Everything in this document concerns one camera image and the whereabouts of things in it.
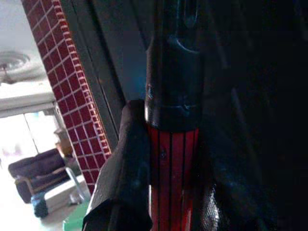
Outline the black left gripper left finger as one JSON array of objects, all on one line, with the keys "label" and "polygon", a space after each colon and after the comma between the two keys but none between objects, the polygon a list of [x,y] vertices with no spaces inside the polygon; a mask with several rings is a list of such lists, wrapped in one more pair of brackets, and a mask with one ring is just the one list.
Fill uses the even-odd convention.
[{"label": "black left gripper left finger", "polygon": [[122,109],[119,140],[95,184],[84,231],[149,231],[150,139],[144,100]]}]

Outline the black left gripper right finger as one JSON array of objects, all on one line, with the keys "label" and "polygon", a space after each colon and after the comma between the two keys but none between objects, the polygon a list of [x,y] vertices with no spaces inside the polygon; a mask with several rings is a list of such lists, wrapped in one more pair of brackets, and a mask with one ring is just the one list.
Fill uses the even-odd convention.
[{"label": "black left gripper right finger", "polygon": [[272,229],[271,92],[231,91],[231,115],[204,115],[194,171],[195,231]]}]

